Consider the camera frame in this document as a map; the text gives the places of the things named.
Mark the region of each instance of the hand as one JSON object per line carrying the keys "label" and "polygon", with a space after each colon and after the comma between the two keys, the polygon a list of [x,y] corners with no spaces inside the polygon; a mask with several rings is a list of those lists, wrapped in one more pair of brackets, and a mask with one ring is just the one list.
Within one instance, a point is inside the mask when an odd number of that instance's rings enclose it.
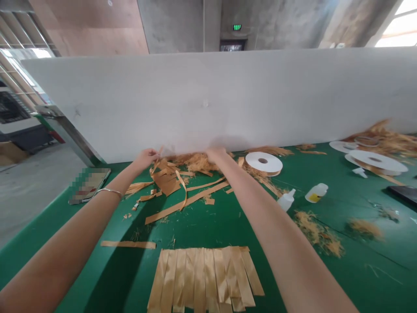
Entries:
{"label": "hand", "polygon": [[207,154],[208,161],[210,163],[216,163],[219,157],[227,155],[226,149],[224,147],[211,147],[208,148],[205,153]]}
{"label": "hand", "polygon": [[160,158],[158,152],[154,149],[145,149],[137,156],[136,160],[132,162],[129,166],[131,166],[132,170],[135,171],[138,175],[153,161],[156,161]]}

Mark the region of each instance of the wooden board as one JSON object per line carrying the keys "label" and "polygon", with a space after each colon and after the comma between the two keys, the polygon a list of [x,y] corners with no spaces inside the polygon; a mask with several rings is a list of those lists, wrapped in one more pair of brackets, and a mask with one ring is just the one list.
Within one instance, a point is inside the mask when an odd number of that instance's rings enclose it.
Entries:
{"label": "wooden board", "polygon": [[168,155],[327,142],[388,117],[394,130],[417,131],[415,47],[23,63],[107,163],[162,145]]}
{"label": "wooden board", "polygon": [[63,57],[149,54],[136,0],[30,4]]}

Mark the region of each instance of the cardboard box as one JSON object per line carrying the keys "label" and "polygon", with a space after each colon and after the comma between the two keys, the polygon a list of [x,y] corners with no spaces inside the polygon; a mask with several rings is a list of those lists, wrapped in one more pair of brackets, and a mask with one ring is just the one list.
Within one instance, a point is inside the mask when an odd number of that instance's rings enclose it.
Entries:
{"label": "cardboard box", "polygon": [[0,143],[0,166],[7,166],[22,162],[27,158],[27,153],[19,149],[14,143]]}

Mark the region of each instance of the smartphone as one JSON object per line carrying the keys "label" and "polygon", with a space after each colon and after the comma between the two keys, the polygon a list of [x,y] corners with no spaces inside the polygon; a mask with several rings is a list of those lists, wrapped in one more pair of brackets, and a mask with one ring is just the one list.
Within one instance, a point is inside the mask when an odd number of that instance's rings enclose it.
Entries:
{"label": "smartphone", "polygon": [[111,169],[88,169],[83,173],[68,203],[80,204],[90,201],[103,187],[110,173]]}
{"label": "smartphone", "polygon": [[412,186],[389,186],[387,190],[417,209],[417,188]]}

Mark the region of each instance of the concrete pillar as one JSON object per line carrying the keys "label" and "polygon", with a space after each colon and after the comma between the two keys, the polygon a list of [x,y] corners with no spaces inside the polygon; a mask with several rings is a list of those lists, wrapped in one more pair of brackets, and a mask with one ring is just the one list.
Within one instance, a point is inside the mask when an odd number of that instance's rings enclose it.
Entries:
{"label": "concrete pillar", "polygon": [[203,52],[219,51],[222,0],[203,0]]}

